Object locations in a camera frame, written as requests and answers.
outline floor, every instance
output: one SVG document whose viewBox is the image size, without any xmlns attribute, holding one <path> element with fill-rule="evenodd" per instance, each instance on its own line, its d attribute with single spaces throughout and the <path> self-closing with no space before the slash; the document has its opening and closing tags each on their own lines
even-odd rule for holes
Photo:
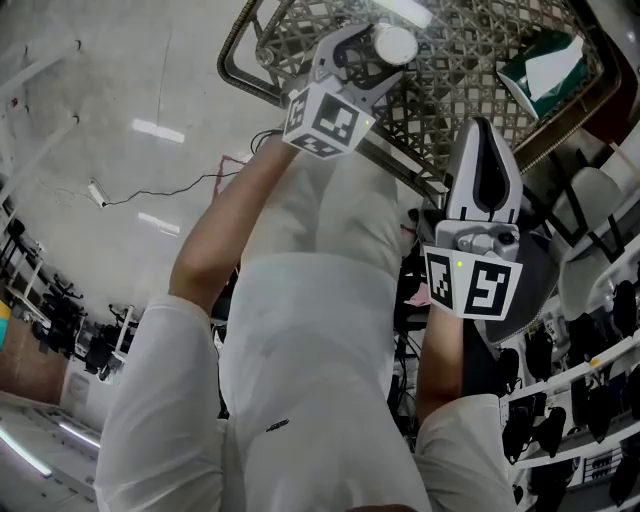
<svg viewBox="0 0 640 512">
<path fill-rule="evenodd" d="M 640 23 L 626 0 L 588 1 L 634 69 L 640 67 Z M 224 154 L 246 157 L 251 137 L 281 122 L 280 111 L 226 85 L 216 72 L 241 2 L 4 3 L 0 55 L 17 57 L 0 58 L 0 83 L 21 65 L 17 43 L 28 43 L 37 58 L 65 37 L 82 40 L 80 52 L 18 91 L 18 106 L 10 109 L 16 167 L 66 116 L 80 117 L 42 160 L 37 179 L 14 195 L 19 217 L 44 247 L 47 266 L 75 283 L 94 315 L 110 319 L 109 303 L 141 309 L 167 289 L 173 260 L 211 201 L 214 180 L 174 197 L 138 196 L 102 210 L 86 195 L 87 185 L 96 179 L 111 202 L 140 189 L 183 188 L 217 172 Z M 254 49 L 253 41 L 240 49 L 241 66 L 257 69 Z M 231 163 L 224 170 L 237 168 Z"/>
</svg>

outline white cube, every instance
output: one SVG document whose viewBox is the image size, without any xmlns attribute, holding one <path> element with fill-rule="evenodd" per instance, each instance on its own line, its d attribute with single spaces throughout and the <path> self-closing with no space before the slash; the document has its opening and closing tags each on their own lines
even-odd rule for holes
<svg viewBox="0 0 640 512">
<path fill-rule="evenodd" d="M 460 318 L 504 320 L 522 264 L 424 247 L 431 302 Z"/>
<path fill-rule="evenodd" d="M 291 100 L 282 140 L 327 160 L 352 153 L 374 123 L 369 114 L 313 82 Z"/>
</svg>

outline black object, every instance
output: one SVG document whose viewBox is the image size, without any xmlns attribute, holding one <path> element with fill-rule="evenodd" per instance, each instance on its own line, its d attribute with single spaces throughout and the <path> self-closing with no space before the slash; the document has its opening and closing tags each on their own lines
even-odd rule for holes
<svg viewBox="0 0 640 512">
<path fill-rule="evenodd" d="M 549 453 L 551 458 L 555 457 L 558 452 L 566 419 L 566 411 L 562 407 L 554 407 L 551 409 L 549 417 L 535 429 L 533 438 L 538 441 L 540 448 Z"/>
<path fill-rule="evenodd" d="M 513 393 L 518 382 L 518 369 L 520 367 L 520 356 L 518 351 L 512 348 L 506 348 L 500 351 L 498 358 L 498 369 L 507 393 Z"/>
<path fill-rule="evenodd" d="M 504 455 L 511 464 L 515 464 L 520 454 L 531 442 L 534 416 L 527 407 L 516 407 L 509 413 L 507 426 L 502 432 Z"/>
<path fill-rule="evenodd" d="M 529 446 L 535 432 L 535 417 L 544 415 L 546 401 L 547 395 L 536 393 L 510 404 L 509 419 L 502 432 L 502 444 L 504 455 L 511 464 L 515 464 Z"/>
<path fill-rule="evenodd" d="M 592 388 L 589 391 L 587 426 L 598 443 L 601 443 L 607 437 L 612 416 L 609 386 L 603 385 Z"/>
<path fill-rule="evenodd" d="M 613 299 L 613 323 L 626 338 L 632 336 L 638 324 L 636 292 L 630 281 L 622 281 L 616 287 Z"/>
<path fill-rule="evenodd" d="M 589 389 L 584 377 L 571 383 L 571 414 L 576 427 L 589 421 Z"/>
<path fill-rule="evenodd" d="M 640 460 L 637 458 L 624 457 L 618 465 L 609 486 L 609 496 L 618 507 L 631 494 L 639 472 Z"/>
<path fill-rule="evenodd" d="M 569 366 L 571 367 L 584 361 L 591 361 L 607 348 L 604 337 L 596 329 L 593 319 L 587 313 L 569 322 L 569 338 L 571 340 Z"/>
<path fill-rule="evenodd" d="M 631 372 L 623 394 L 625 401 L 631 405 L 633 419 L 640 420 L 640 366 Z"/>
<path fill-rule="evenodd" d="M 555 512 L 560 508 L 567 486 L 579 466 L 580 459 L 569 459 L 531 470 L 529 490 L 538 496 L 535 509 Z"/>
<path fill-rule="evenodd" d="M 518 486 L 513 490 L 513 498 L 516 500 L 516 505 L 520 505 L 522 498 L 524 498 L 524 490 Z"/>
<path fill-rule="evenodd" d="M 551 336 L 544 330 L 538 329 L 533 336 L 526 338 L 526 359 L 529 373 L 545 382 L 551 376 L 551 352 L 553 341 Z"/>
</svg>

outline person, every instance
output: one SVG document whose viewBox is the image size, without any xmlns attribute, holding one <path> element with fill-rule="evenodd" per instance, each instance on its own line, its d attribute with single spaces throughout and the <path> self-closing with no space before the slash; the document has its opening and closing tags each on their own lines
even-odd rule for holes
<svg viewBox="0 0 640 512">
<path fill-rule="evenodd" d="M 102 434 L 101 510 L 515 509 L 498 399 L 461 398 L 461 319 L 431 308 L 415 454 L 392 419 L 399 210 L 395 179 L 358 154 L 263 144 L 143 315 Z M 239 261 L 218 360 L 208 312 Z"/>
</svg>

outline white pants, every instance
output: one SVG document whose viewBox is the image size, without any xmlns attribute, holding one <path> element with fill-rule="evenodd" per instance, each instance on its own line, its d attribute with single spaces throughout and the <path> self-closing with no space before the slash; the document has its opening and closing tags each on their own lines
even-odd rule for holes
<svg viewBox="0 0 640 512">
<path fill-rule="evenodd" d="M 242 262 L 287 252 L 344 256 L 397 279 L 396 179 L 359 153 L 328 162 L 300 154 L 269 198 Z"/>
</svg>

